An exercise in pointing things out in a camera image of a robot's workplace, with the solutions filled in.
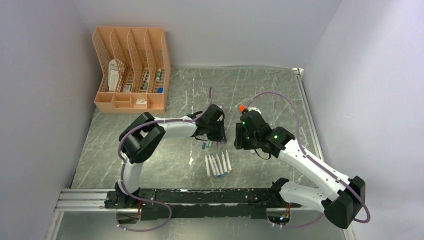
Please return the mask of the white pen green cap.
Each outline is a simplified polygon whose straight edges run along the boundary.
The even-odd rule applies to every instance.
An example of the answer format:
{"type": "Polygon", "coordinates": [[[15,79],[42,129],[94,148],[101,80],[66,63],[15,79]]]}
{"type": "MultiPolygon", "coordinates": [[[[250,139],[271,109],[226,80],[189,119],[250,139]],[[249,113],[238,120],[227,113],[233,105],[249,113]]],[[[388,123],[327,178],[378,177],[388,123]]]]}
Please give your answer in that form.
{"type": "Polygon", "coordinates": [[[215,167],[215,171],[216,171],[217,177],[220,178],[221,177],[221,172],[220,172],[219,166],[218,166],[218,164],[216,162],[216,159],[215,159],[215,157],[213,155],[211,156],[211,158],[212,158],[212,161],[213,161],[213,164],[214,164],[214,167],[215,167]]]}

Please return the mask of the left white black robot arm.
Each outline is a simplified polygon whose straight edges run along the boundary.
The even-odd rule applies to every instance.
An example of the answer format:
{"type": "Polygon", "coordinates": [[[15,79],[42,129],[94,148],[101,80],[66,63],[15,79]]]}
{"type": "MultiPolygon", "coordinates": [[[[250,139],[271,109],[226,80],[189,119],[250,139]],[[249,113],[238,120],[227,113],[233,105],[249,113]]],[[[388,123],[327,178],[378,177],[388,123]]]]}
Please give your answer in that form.
{"type": "Polygon", "coordinates": [[[119,136],[118,155],[123,164],[115,183],[114,207],[133,208],[139,202],[139,178],[144,165],[159,143],[169,138],[195,138],[205,135],[208,141],[226,141],[225,114],[221,109],[198,111],[180,118],[153,117],[142,113],[119,136]]]}

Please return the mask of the white pen orange cap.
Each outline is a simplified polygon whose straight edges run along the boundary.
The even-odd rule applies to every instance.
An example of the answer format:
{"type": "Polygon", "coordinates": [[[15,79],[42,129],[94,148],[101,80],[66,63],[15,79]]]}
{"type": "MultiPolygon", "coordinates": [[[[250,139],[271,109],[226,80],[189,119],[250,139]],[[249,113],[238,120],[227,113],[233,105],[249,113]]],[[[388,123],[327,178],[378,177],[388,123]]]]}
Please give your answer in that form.
{"type": "Polygon", "coordinates": [[[227,149],[225,150],[225,157],[226,157],[226,162],[227,162],[227,166],[228,166],[228,172],[232,173],[233,169],[232,169],[232,166],[231,166],[230,155],[229,155],[229,152],[228,152],[227,149]]]}

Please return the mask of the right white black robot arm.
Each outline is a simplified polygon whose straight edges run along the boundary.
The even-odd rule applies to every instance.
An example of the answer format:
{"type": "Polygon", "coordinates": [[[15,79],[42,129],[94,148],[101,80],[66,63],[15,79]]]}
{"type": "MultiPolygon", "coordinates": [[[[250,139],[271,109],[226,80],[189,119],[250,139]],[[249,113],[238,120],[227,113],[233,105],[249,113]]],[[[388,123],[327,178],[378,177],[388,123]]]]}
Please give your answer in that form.
{"type": "Polygon", "coordinates": [[[347,229],[361,210],[371,219],[365,204],[366,184],[359,176],[340,173],[305,149],[295,136],[283,127],[271,129],[268,124],[257,128],[246,122],[235,127],[234,146],[240,150],[262,150],[269,157],[282,160],[309,178],[316,187],[307,187],[280,178],[270,187],[270,202],[275,207],[285,203],[300,204],[325,215],[335,226],[347,229]]]}

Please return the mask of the white pen blue cap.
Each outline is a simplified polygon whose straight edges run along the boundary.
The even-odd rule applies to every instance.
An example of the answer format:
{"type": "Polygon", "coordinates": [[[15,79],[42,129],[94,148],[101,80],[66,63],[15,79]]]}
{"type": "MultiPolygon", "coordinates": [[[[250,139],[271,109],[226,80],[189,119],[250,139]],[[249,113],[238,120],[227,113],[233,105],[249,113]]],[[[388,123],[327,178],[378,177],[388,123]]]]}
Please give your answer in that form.
{"type": "Polygon", "coordinates": [[[225,154],[224,154],[223,151],[221,152],[221,159],[222,159],[224,173],[228,174],[229,171],[228,171],[228,167],[227,167],[227,161],[226,161],[226,157],[225,157],[225,154]]]}

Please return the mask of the white pen grey cap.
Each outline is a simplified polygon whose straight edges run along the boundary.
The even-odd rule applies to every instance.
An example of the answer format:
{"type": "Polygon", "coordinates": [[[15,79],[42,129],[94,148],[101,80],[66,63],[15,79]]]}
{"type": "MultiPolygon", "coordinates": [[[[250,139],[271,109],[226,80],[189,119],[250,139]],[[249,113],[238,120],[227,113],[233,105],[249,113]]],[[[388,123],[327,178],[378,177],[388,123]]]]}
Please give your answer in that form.
{"type": "Polygon", "coordinates": [[[218,175],[217,175],[217,172],[216,172],[216,168],[215,168],[214,162],[212,160],[212,157],[210,155],[208,155],[208,160],[209,160],[209,163],[210,163],[210,166],[211,166],[211,169],[212,169],[213,176],[217,177],[218,175]]]}

